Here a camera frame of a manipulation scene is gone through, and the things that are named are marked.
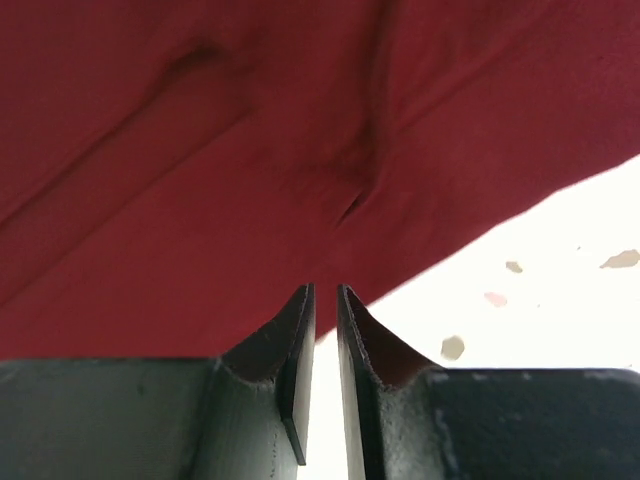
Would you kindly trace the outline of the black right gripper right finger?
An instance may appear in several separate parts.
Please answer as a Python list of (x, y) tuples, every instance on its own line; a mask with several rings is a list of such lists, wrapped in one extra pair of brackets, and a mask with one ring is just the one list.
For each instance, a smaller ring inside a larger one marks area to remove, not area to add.
[(447, 369), (337, 291), (352, 479), (635, 479), (639, 376)]

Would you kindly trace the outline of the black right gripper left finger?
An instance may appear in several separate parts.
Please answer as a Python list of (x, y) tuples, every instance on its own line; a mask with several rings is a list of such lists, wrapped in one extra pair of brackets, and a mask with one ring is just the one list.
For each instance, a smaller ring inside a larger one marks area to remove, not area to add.
[(315, 290), (218, 358), (1, 365), (5, 479), (293, 479), (306, 462)]

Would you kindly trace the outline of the dark red t-shirt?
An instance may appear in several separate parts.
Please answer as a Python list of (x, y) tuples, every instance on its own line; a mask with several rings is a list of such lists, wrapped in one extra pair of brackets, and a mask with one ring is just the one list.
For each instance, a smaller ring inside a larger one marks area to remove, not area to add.
[(635, 1), (5, 1), (1, 355), (326, 331), (638, 151)]

